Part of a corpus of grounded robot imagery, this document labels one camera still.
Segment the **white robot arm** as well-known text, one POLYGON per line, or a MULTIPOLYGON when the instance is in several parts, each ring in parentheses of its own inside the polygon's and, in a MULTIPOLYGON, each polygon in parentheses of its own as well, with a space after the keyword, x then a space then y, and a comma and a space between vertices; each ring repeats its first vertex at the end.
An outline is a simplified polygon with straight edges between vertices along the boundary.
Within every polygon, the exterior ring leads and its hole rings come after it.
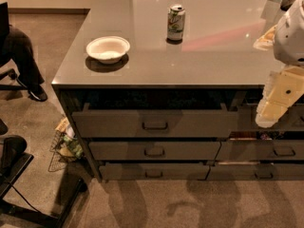
POLYGON ((270 73, 256 109, 256 124, 268 128, 304 95, 304 0, 295 0, 277 24, 255 41, 254 48, 271 48, 285 65, 270 73))

